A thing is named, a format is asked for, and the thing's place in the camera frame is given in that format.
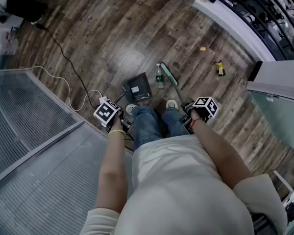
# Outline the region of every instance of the plastic bottle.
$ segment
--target plastic bottle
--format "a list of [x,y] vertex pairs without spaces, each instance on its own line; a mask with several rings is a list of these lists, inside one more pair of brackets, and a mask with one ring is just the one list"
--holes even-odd
[[158,88],[160,88],[160,89],[165,88],[165,78],[163,76],[163,70],[160,67],[160,64],[157,64],[156,81],[158,83]]

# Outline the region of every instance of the person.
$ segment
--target person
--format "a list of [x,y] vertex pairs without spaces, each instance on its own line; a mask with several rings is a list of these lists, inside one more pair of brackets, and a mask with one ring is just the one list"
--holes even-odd
[[81,235],[251,235],[264,224],[272,232],[265,234],[286,231],[287,215],[269,176],[253,176],[196,111],[189,135],[179,123],[176,101],[169,100],[161,117],[171,134],[166,139],[152,108],[132,105],[129,113],[135,123],[134,192],[127,200],[124,133],[116,118],[95,208]]

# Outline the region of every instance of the shoe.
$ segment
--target shoe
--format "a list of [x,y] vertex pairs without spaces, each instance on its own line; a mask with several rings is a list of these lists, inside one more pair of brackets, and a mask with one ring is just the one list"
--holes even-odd
[[173,107],[173,108],[176,108],[176,109],[178,110],[177,102],[176,102],[174,99],[169,99],[169,100],[167,101],[166,107],[167,107],[167,108],[169,108],[169,107]]
[[126,112],[129,113],[130,115],[132,115],[132,112],[133,112],[133,109],[137,107],[136,104],[129,104],[127,107],[126,107]]

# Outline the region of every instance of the leg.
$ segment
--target leg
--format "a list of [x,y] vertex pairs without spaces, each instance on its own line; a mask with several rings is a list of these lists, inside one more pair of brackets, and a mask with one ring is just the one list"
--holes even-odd
[[162,139],[158,128],[158,117],[149,106],[137,106],[132,115],[135,123],[134,150],[145,143]]
[[182,115],[174,107],[169,107],[162,115],[162,120],[169,128],[171,137],[189,135],[189,132],[179,122]]

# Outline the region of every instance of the green handle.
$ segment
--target green handle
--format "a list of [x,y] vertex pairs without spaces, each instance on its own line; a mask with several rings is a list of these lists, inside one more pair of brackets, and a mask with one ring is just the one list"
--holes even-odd
[[178,82],[173,77],[172,73],[169,71],[169,69],[167,68],[167,66],[164,63],[161,63],[160,64],[160,67],[163,69],[163,71],[165,72],[165,74],[167,74],[167,76],[169,77],[169,79],[171,80],[171,82],[173,82],[175,84],[175,86],[177,86],[178,85]]

